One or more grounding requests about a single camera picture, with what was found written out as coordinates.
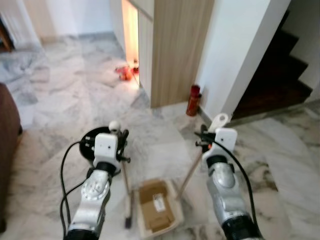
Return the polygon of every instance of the marble floor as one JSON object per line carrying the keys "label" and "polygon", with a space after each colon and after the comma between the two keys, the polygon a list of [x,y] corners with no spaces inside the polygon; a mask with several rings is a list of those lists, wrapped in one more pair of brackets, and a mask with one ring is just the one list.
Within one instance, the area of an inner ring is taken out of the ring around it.
{"label": "marble floor", "polygon": [[[62,239],[63,154],[86,132],[112,120],[130,131],[125,154],[132,159],[127,168],[133,188],[155,177],[181,183],[199,151],[193,132],[204,121],[186,116],[186,103],[150,109],[144,90],[114,73],[123,64],[124,53],[112,34],[67,37],[43,49],[0,54],[0,82],[12,93],[25,128],[14,156],[8,229],[0,239]],[[319,104],[234,127],[235,154],[249,175],[266,240],[320,237],[319,127]],[[83,180],[88,167],[72,148],[64,167],[66,188]],[[157,239],[225,239],[206,179],[205,166],[199,166],[181,201],[184,224]],[[72,210],[78,194],[70,195]],[[125,195],[121,176],[114,177],[100,239],[140,239],[135,218],[132,228],[124,229]]]}

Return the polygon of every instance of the dark stair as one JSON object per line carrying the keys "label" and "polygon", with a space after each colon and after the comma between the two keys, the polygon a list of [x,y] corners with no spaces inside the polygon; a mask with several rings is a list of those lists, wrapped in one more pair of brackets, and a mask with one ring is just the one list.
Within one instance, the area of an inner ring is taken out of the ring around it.
{"label": "dark stair", "polygon": [[286,12],[232,119],[303,103],[312,89],[299,81],[308,64],[290,56],[298,38],[281,30]]}

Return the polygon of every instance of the black wire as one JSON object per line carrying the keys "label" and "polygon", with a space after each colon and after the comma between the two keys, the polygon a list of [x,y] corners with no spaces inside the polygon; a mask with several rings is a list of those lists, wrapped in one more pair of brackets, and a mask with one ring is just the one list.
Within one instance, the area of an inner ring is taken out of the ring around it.
{"label": "black wire", "polygon": [[63,194],[63,198],[65,199],[65,209],[66,209],[66,217],[67,217],[67,222],[68,225],[71,223],[71,217],[70,217],[70,209],[69,209],[69,203],[68,203],[68,198],[67,198],[67,193],[66,193],[66,188],[65,188],[65,182],[64,182],[64,164],[65,164],[65,160],[66,157],[68,155],[68,152],[70,151],[70,149],[76,145],[79,144],[80,141],[76,141],[74,143],[72,143],[67,150],[65,151],[65,154],[63,156],[62,162],[61,162],[61,167],[60,167],[60,181],[61,181],[61,188],[62,188],[62,194]]}
{"label": "black wire", "polygon": [[75,189],[77,189],[78,187],[80,187],[82,184],[84,184],[84,182],[87,179],[83,180],[82,182],[80,182],[78,185],[74,186],[73,188],[71,188],[66,194],[65,197],[62,198],[61,202],[60,202],[60,218],[61,218],[61,223],[62,223],[62,228],[63,228],[63,237],[65,237],[67,235],[67,228],[66,228],[66,223],[65,223],[65,218],[64,218],[64,213],[63,213],[63,205],[64,205],[64,201],[67,199],[67,196],[74,191]]}
{"label": "black wire", "polygon": [[244,179],[245,179],[245,182],[246,182],[246,185],[248,187],[248,193],[249,193],[249,198],[250,198],[250,205],[251,205],[251,214],[252,214],[252,219],[253,219],[253,222],[257,228],[257,231],[260,235],[261,232],[260,232],[260,229],[259,229],[259,226],[258,226],[258,221],[257,221],[257,217],[256,217],[256,209],[255,209],[255,202],[254,202],[254,196],[253,196],[253,192],[252,192],[252,188],[251,188],[251,184],[250,184],[250,180],[249,180],[249,177],[246,173],[246,171],[244,170],[244,168],[242,167],[241,163],[239,162],[239,160],[232,154],[232,152],[230,152],[225,146],[223,146],[222,144],[220,144],[219,142],[215,141],[215,140],[212,140],[210,139],[211,142],[213,142],[214,144],[218,145],[219,147],[221,147],[227,154],[229,154],[229,156],[234,160],[234,162],[238,165],[241,173],[243,174],[244,176]]}

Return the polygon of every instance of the red bottle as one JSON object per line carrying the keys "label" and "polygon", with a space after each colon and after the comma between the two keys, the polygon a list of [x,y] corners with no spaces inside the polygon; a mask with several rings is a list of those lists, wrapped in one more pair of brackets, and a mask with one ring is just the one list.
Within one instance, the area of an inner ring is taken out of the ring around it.
{"label": "red bottle", "polygon": [[188,116],[193,117],[197,114],[200,97],[200,87],[198,85],[192,85],[188,107],[186,108],[186,114]]}

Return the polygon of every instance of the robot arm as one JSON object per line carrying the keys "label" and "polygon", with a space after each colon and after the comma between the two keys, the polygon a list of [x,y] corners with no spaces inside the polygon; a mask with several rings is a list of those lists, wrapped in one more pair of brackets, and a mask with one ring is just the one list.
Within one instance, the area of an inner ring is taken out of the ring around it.
{"label": "robot arm", "polygon": [[109,125],[111,133],[99,133],[94,139],[94,170],[81,186],[81,201],[68,228],[65,240],[98,240],[110,198],[112,177],[120,170],[128,130]]}
{"label": "robot arm", "polygon": [[[234,129],[220,127],[214,134],[208,134],[230,152],[234,150],[237,139],[237,132]],[[210,149],[203,143],[198,145],[201,145],[205,152],[202,161],[208,166],[207,188],[226,239],[262,240],[257,226],[246,210],[234,166],[228,163],[230,156],[218,145],[213,144]]]}

